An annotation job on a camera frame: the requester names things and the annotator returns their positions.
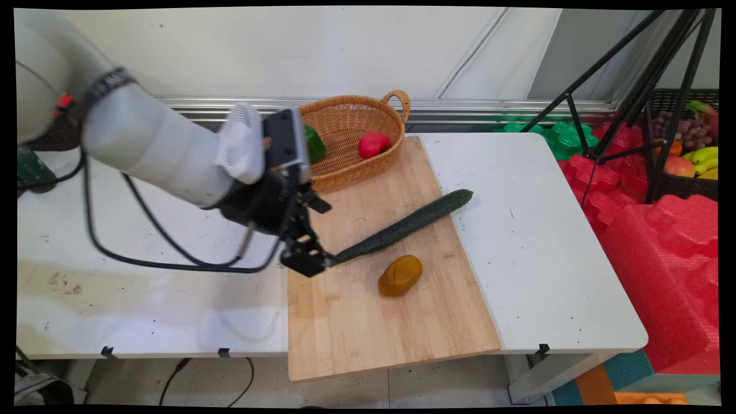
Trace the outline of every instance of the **wicker basket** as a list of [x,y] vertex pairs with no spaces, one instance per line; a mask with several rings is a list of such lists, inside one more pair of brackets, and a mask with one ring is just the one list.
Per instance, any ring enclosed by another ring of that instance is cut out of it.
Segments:
[[[401,115],[389,105],[392,97],[401,101]],[[345,95],[302,106],[302,120],[327,147],[325,157],[311,165],[314,189],[326,190],[385,169],[399,155],[410,106],[404,91],[391,91],[381,100]],[[364,160],[358,154],[358,142],[369,131],[386,134],[391,149]]]
[[[652,91],[648,104],[651,109],[652,116],[656,116],[661,110],[672,111],[677,103],[677,96],[679,95],[679,89],[655,89]],[[712,105],[718,103],[718,89],[690,89],[690,93],[687,95],[688,101],[700,101]],[[688,109],[683,109],[680,113],[680,119],[692,119],[694,118],[693,112]],[[644,122],[651,124],[652,119],[647,119],[646,115]],[[652,138],[649,135],[649,128],[643,127],[643,138],[645,144],[650,144]],[[657,164],[657,153],[650,151],[646,156],[647,159],[647,171],[651,176],[654,165]],[[692,194],[700,194],[708,197],[711,200],[718,201],[718,180],[705,180],[702,178],[689,178],[679,177],[677,175],[668,174],[662,172],[662,177],[659,180],[659,187],[657,193],[654,195],[654,199],[658,200],[665,194],[674,194],[680,198],[688,198]]]

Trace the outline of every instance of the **orange object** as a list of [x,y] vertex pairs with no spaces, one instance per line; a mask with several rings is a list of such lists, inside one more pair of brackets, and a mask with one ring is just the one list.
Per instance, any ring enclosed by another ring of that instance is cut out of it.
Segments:
[[679,177],[695,177],[695,166],[683,157],[667,157],[665,172]]
[[[664,138],[657,139],[657,142],[664,141]],[[659,155],[660,150],[662,147],[657,147],[657,155]],[[670,157],[679,157],[680,154],[682,154],[682,144],[680,144],[680,141],[675,140],[672,143],[672,147],[670,148]]]
[[575,379],[580,397],[585,405],[611,405],[616,403],[613,385],[603,364]]
[[615,393],[618,404],[675,404],[690,405],[680,393]]
[[408,254],[394,260],[378,279],[378,291],[383,296],[404,296],[422,275],[422,262]]

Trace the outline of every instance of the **wooden cutting board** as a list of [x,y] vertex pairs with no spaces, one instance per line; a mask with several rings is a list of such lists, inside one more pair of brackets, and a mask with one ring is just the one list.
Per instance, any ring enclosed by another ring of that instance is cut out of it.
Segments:
[[[422,142],[407,137],[400,158],[388,170],[320,196],[333,209],[326,214],[310,211],[312,226],[325,249],[338,253],[442,193]],[[422,261],[422,277],[402,298],[380,296],[376,283],[381,273],[406,254]],[[500,349],[450,217],[313,278],[289,271],[287,286],[291,381]]]

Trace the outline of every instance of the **banana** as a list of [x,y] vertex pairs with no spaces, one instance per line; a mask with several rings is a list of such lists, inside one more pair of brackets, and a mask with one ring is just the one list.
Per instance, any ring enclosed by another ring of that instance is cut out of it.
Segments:
[[701,148],[693,153],[693,156],[690,157],[690,161],[692,161],[693,164],[698,165],[711,158],[718,158],[718,147]]
[[718,158],[711,158],[702,164],[695,166],[695,175],[704,174],[709,169],[714,169],[718,166]]
[[718,179],[718,167],[714,169],[709,169],[703,175],[698,176],[698,178],[705,178],[706,180],[717,180]]

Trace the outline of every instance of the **teal foam block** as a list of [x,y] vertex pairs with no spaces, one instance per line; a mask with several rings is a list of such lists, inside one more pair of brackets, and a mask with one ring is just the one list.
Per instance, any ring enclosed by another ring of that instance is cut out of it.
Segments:
[[603,363],[606,374],[611,380],[614,391],[634,384],[641,379],[654,375],[654,369],[649,363],[643,349],[630,354],[618,354]]
[[555,391],[552,391],[556,405],[583,405],[583,397],[580,396],[580,390],[575,380],[568,382]]

